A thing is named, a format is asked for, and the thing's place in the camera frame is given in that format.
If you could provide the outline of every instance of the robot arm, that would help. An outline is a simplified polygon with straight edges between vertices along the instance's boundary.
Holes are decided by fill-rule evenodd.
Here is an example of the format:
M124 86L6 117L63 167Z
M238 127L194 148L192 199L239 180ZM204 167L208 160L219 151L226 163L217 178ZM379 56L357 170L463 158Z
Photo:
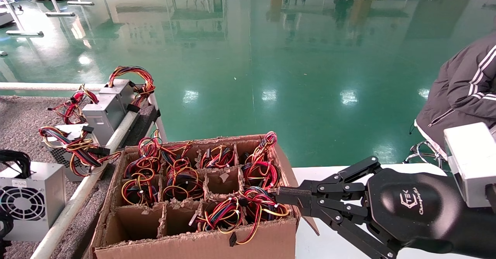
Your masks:
M374 175L366 185L354 183L367 174ZM361 206L343 202L360 199ZM468 207L452 177L382 169L374 156L323 181L281 187L276 201L320 218L373 259L395 259L405 247L496 259L490 207Z

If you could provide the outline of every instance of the metal stand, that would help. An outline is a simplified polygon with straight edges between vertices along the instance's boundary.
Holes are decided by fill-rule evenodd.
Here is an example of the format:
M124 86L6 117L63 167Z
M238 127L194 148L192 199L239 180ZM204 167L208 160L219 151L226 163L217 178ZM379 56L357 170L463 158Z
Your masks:
M26 32L24 30L24 27L22 26L20 20L19 20L19 17L16 14L16 11L9 4L9 1L8 0L2 0L2 1L6 3L5 6L7 7L7 10L12 15L12 17L14 18L14 21L17 24L17 28L19 29L18 31L7 31L6 32L7 34L10 34L10 35L27 35L27 36L40 36L40 35L43 35L43 32L42 31L39 31L39 32Z
M81 1L81 0L67 1L67 4L69 4L69 5L94 5L94 3L92 1Z
M45 15L48 17L74 17L76 14L74 12L61 12L56 0L51 0L53 7L55 7L56 12L46 12Z

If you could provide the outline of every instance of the black wire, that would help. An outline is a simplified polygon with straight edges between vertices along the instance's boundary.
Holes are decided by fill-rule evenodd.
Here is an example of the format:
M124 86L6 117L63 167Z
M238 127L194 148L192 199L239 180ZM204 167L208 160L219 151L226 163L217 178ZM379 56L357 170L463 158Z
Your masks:
M10 241L4 241L3 238L14 229L14 218L6 211L0 209L0 222L3 224L3 228L0 230L0 255L2 259L5 259L7 247L11 246L12 243Z
M21 169L21 172L14 169L7 162L16 163ZM31 175L31 159L26 153L15 150L0 150L0 163L19 172L19 178L28 178Z

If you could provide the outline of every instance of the silver power supply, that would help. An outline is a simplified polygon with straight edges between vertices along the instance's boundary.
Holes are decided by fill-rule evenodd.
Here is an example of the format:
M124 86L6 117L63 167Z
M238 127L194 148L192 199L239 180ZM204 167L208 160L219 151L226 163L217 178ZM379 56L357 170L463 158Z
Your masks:
M122 107L124 114L127 113L127 105L130 104L134 99L134 91L131 85L129 85L129 80L115 79L114 86L111 88L104 87L98 93L100 95L113 94L117 97L117 102Z
M115 94L97 95L98 104L88 104L82 112L100 146L106 146L110 137L117 130L126 113L117 101Z
M81 137L81 134L83 132L83 127L88 126L88 123L84 124L71 124L71 125L57 125L55 128L68 133L69 135L67 136L67 139L73 141L79 137ZM93 134L89 133L86 135L85 139L92 139L94 143L98 144L98 141L96 140L96 137L94 137ZM54 137L48 137L48 142L50 142L54 146L60 146L61 143L60 141L57 141ZM82 181L83 176L78 176L74 174L71 171L70 168L70 162L71 162L71 157L72 153L67 152L64 148L50 148L50 154L52 157L55 159L55 161L59 164L64 165L64 174L67 177L69 181L77 182L77 181ZM79 160L78 157L74 158L74 166L76 167L76 170L79 173L87 173L89 171L89 167L82 165L81 161Z
M65 206L63 167L31 162L27 179L16 178L19 173L11 168L0 172L0 206L14 218L14 229L4 240L39 242L45 237Z

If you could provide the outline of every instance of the wire bundle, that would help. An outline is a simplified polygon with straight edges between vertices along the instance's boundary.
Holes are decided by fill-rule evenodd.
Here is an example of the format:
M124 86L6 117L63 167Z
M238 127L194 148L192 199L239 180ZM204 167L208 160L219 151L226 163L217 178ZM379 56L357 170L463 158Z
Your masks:
M86 173L80 173L74 165L74 160L76 158L79 158L81 164L87 167L101 167L103 162L119 158L121 155L120 152L115 152L108 156L98 157L96 154L90 153L89 150L98 149L98 145L94 144L92 139L85 139L88 134L88 132L86 131L83 131L81 137L73 141L67 138L67 133L51 126L44 126L42 128L39 128L38 131L43 137L43 141L47 146L51 148L63 148L67 152L72 153L71 160L69 161L69 167L71 168L71 171L77 176L89 176L90 174L98 173L92 173L91 169L89 169L89 171ZM55 139L57 139L57 141L60 142L60 145L57 146L48 142L48 137L54 137Z
M0 229L0 255L4 259L7 252L6 248L11 246L12 243L4 241L3 238L14 229L14 218L8 212L0 209L0 222L2 223L2 229Z
M203 210L203 217L197 218L198 232L217 229L223 234L230 234L241 225L241 205L237 197L229 197L218 203L212 213L209 213L208 209L212 204Z
M48 108L49 111L54 111L58 116L62 117L65 124L82 124L86 122L86 118L81 111L79 105L89 98L91 103L98 103L98 99L94 93L84 88L81 85L79 89L72 95L70 100L61 103L53 108Z
M271 161L249 162L241 166L241 170L248 186L258 186L263 190L268 190L279 184L279 170Z
M16 163L20 171L7 164L7 162ZM31 175L31 159L26 153L14 150L0 150L0 163L18 172L18 178L28 178Z
M200 169L218 168L222 169L232 164L234 151L227 146L218 146L214 149L207 149L200 160Z
M245 164L252 162L267 161L269 149L273 148L277 143L277 135L274 131L269 131L260 142L259 146L255 148L252 154L246 157Z
M145 70L144 68L141 68L139 66L119 66L112 72L112 74L110 74L110 77L108 78L108 86L114 86L114 80L117 77L129 72L137 74L145 81L145 84L142 87L133 87L134 92L138 93L138 95L134 97L134 100L131 102L131 104L137 107L141 107L142 102L145 101L150 96L150 94L154 93L155 91L153 78L150 73L148 73L147 70Z
M141 172L151 171L147 176ZM138 204L152 206L158 202L158 191L151 181L155 174L151 169L140 169L140 172L134 173L132 180L126 181L121 189L121 194L128 204Z
M248 201L246 219L253 222L253 228L246 239L240 242L236 241L238 245L243 245L252 240L260 222L277 220L289 215L289 210L284 205L276 203L262 188L252 186L243 193L240 192L240 194Z
M203 197L203 181L191 167L173 169L167 174L167 187L162 192L164 200L175 198L182 201L187 198L199 200Z
M139 158L126 167L124 178L131 178L135 173L142 173L150 176L159 173L161 169L162 146L158 137L158 130L155 130L152 137L145 137L138 143Z

